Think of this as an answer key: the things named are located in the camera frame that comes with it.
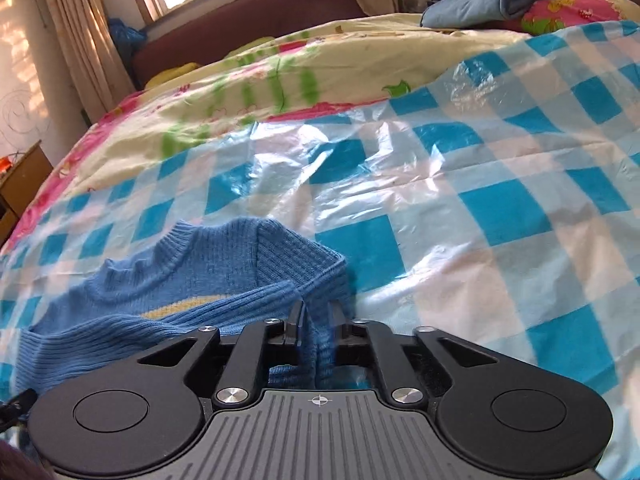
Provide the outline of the blue striped knit sweater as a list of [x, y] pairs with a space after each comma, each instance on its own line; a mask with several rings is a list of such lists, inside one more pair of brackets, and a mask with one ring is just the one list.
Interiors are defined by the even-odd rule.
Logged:
[[348, 304], [348, 296], [345, 258], [276, 220], [178, 222], [50, 302], [21, 333], [15, 388], [44, 393], [204, 326], [236, 335], [250, 323], [284, 320], [296, 301], [304, 304], [300, 363], [275, 370], [270, 382], [324, 386], [333, 361], [329, 303]]

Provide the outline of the blue checkered plastic sheet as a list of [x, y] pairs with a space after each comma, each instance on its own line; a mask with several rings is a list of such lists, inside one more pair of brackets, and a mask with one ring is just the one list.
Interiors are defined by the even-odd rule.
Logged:
[[186, 94], [125, 115], [119, 154], [174, 154], [51, 206], [1, 259], [1, 390], [21, 326], [175, 220], [268, 217], [343, 254], [356, 311], [432, 324], [590, 385], [601, 471], [639, 474], [639, 27], [592, 23], [470, 58], [384, 102], [207, 142]]

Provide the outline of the wooden side cabinet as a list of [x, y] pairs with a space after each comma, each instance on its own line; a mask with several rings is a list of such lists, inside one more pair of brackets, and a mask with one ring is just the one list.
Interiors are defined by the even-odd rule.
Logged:
[[1, 176], [1, 245], [13, 234], [53, 166], [40, 142], [31, 146]]

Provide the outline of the orange item on cabinet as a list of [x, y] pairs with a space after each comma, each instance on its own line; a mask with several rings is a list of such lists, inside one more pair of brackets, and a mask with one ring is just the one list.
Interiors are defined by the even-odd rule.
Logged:
[[5, 172], [12, 167], [12, 162], [9, 156], [3, 156], [0, 158], [0, 172]]

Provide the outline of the floral pink green quilt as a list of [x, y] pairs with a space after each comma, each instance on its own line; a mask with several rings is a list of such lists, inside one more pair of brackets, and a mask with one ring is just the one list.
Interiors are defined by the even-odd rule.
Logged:
[[89, 128], [40, 186], [4, 249], [60, 200], [131, 179], [237, 128], [396, 98], [527, 36], [638, 17], [630, 0], [541, 0], [522, 18], [469, 29], [427, 28], [416, 14], [387, 14], [329, 22], [259, 40], [212, 64], [172, 68]]

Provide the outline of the left beige curtain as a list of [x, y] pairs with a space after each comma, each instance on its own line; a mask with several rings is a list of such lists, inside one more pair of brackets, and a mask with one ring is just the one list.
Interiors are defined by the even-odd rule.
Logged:
[[92, 122], [134, 92], [102, 0], [46, 0], [80, 102]]

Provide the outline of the dark red headboard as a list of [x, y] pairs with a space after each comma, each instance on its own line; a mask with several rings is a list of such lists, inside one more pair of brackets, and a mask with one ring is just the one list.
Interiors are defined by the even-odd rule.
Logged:
[[132, 57], [137, 83], [186, 63], [207, 65], [260, 38], [362, 18], [356, 0], [235, 0], [151, 36]]

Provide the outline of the blue bag by headboard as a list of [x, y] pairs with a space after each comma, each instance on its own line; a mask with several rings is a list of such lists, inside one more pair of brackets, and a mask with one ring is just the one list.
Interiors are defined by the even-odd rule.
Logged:
[[146, 44], [148, 35], [126, 25], [120, 18], [109, 18], [107, 26], [122, 62], [129, 68], [134, 55]]

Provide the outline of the folded light blue cloth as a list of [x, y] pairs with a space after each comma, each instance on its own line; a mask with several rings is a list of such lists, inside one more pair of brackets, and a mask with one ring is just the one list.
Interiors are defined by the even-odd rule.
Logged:
[[422, 14], [426, 28], [470, 28], [521, 18], [538, 0], [440, 0]]

